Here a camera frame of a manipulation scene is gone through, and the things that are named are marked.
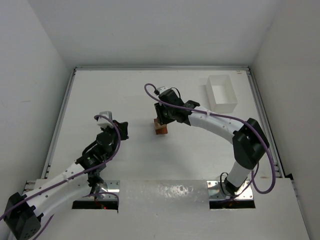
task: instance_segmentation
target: white wall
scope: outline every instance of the white wall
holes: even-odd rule
[[[320,238],[320,1],[287,0],[253,71],[312,239]]]
[[[282,0],[28,0],[68,66],[248,65]]]
[[[0,2],[0,210],[41,176],[69,71],[26,0]],[[7,225],[0,222],[0,239]]]

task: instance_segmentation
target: white box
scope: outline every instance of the white box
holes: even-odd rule
[[[217,114],[230,114],[238,104],[229,75],[209,76],[206,92],[211,111]]]

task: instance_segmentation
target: white panel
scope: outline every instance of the white panel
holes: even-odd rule
[[[0,1],[0,210],[46,159],[69,71],[26,0]],[[0,222],[0,239],[7,225]]]
[[[101,111],[112,111],[113,119],[119,122],[128,121],[130,137],[121,142],[118,155],[101,173],[105,180],[213,180],[221,172],[229,172],[235,162],[234,151],[222,137],[177,122],[167,126],[167,135],[156,135],[155,101],[144,91],[145,83],[176,87],[184,101],[198,101],[208,108],[208,76],[221,74],[230,75],[238,99],[232,116],[258,120],[245,71],[77,71],[49,178],[64,171],[95,140],[100,128],[93,116]],[[270,177],[267,157],[260,163],[259,176]]]
[[[320,1],[287,0],[254,63],[285,173],[292,173],[312,239],[320,238]]]
[[[247,65],[280,0],[28,0],[78,65]]]
[[[267,179],[257,183],[266,188]],[[289,179],[268,195],[254,192],[255,209],[209,209],[203,180],[121,181],[115,210],[56,214],[45,240],[308,240]]]

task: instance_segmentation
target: wall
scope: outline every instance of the wall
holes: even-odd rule
[[[68,66],[248,65],[282,0],[28,0]]]
[[[26,0],[0,2],[0,210],[41,176],[70,71]],[[0,240],[9,229],[0,222]]]
[[[254,62],[286,173],[292,172],[309,234],[319,239],[320,1],[287,0]]]

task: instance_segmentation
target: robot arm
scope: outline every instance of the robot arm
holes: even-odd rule
[[[111,119],[111,112],[100,114]],[[100,177],[100,172],[106,167],[103,163],[107,163],[114,154],[119,141],[124,141],[129,137],[127,122],[112,121],[119,130],[119,139],[111,124],[100,118],[97,121],[102,132],[96,136],[96,140],[85,148],[82,156],[72,163],[68,169],[37,189],[22,196],[17,192],[9,198],[5,212],[24,199],[30,198],[4,217],[5,223],[17,240],[32,238],[41,228],[42,218],[48,219],[53,214],[69,207],[79,198],[100,189],[104,182]]]
[[[171,88],[165,86],[160,87],[155,91],[155,94],[165,103],[189,109],[202,110],[208,113],[204,115],[192,110],[170,107],[161,103],[154,104],[157,120],[160,125],[177,121],[178,123],[199,127],[226,139],[233,145],[235,163],[227,178],[224,180],[222,187],[232,196],[235,196],[241,185],[247,179],[248,174],[255,168],[265,153],[256,135],[238,121],[209,115],[210,111],[200,106],[198,102],[188,100],[184,103]],[[247,123],[259,133],[267,147],[269,147],[268,140],[259,123],[252,118],[249,118]]]

